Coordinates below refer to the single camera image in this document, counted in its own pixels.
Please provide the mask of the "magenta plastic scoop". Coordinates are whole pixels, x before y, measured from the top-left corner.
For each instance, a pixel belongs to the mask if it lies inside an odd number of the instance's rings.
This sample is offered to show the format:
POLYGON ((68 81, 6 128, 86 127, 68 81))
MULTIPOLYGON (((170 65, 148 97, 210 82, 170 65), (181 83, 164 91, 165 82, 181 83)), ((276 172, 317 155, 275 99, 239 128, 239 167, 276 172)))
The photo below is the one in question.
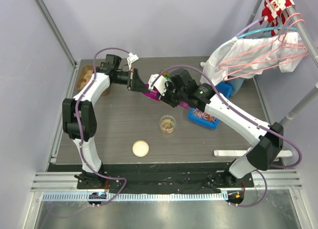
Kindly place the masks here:
POLYGON ((186 100, 188 97, 188 89, 187 87, 181 85, 178 86, 177 84, 168 81, 165 83, 166 92, 165 95, 162 96, 156 89, 154 91, 149 90, 149 93, 143 93, 146 97, 151 98, 155 101, 163 102, 171 107, 183 107, 185 109, 189 109, 189 105, 182 101, 186 100))

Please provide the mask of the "dark tin of star candies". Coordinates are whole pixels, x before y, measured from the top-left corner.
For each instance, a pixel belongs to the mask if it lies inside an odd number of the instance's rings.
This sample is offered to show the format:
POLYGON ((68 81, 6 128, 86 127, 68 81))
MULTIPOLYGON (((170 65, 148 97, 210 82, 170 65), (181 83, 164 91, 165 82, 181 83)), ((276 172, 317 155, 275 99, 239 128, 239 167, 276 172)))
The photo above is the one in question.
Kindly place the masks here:
POLYGON ((165 73, 164 73, 163 71, 161 71, 160 74, 161 74, 167 81, 171 81, 171 80, 170 80, 170 77, 169 77, 169 76, 170 76, 170 73, 169 73, 169 72, 165 72, 165 73))

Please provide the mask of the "clear glass jar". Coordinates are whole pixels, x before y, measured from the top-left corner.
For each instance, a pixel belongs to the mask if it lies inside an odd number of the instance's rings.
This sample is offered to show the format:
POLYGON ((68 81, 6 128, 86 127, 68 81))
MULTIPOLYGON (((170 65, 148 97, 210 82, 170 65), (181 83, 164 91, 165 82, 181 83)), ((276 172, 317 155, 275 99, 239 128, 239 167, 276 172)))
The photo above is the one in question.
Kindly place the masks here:
POLYGON ((162 133, 171 134, 174 132, 176 127, 175 119, 170 115, 162 116, 159 121, 159 127, 162 133))

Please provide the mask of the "gold tin of popsicle candies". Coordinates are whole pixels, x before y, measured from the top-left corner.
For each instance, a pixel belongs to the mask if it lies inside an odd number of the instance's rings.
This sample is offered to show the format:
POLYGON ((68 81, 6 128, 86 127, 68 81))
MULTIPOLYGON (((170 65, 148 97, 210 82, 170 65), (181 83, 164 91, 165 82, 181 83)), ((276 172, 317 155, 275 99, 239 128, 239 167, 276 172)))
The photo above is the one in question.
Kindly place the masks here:
POLYGON ((80 74, 78 81, 75 85, 74 95, 84 90, 85 94, 92 96, 93 93, 99 96, 107 96, 110 93, 109 79, 104 74, 97 74, 94 80, 94 67, 93 65, 85 65, 80 74))

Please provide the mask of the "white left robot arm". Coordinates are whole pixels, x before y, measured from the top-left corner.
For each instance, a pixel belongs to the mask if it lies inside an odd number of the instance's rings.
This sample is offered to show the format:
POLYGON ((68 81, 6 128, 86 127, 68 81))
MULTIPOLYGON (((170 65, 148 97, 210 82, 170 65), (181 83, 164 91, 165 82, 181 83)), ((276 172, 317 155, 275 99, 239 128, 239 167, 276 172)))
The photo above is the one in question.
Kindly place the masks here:
POLYGON ((77 178, 96 189, 105 185, 107 177, 94 140, 97 130, 94 105, 113 83, 124 85, 130 91, 149 92, 140 79, 138 70, 132 67, 132 63, 138 59, 137 55, 130 53, 127 59, 129 69, 123 71, 119 69, 122 59, 107 54, 99 67, 93 67, 91 78, 85 87, 76 96, 66 98, 62 103, 63 131, 77 146, 82 161, 82 173, 77 178))

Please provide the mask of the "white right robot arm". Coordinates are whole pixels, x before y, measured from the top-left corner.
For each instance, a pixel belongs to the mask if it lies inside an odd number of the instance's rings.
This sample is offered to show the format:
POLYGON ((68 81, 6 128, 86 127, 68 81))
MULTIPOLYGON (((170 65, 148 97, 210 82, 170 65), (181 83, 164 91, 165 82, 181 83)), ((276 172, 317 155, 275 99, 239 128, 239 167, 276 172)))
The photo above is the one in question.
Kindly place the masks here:
POLYGON ((275 123, 268 125, 249 115, 220 94, 211 81, 198 85, 184 67, 173 67, 169 79, 162 74, 149 79, 149 88, 155 88, 157 98, 176 107, 187 103, 208 115, 221 120, 251 145, 251 149, 235 159, 224 172, 224 180, 231 187, 241 183, 242 178, 255 170, 266 171, 282 149, 280 136, 283 127, 275 123))

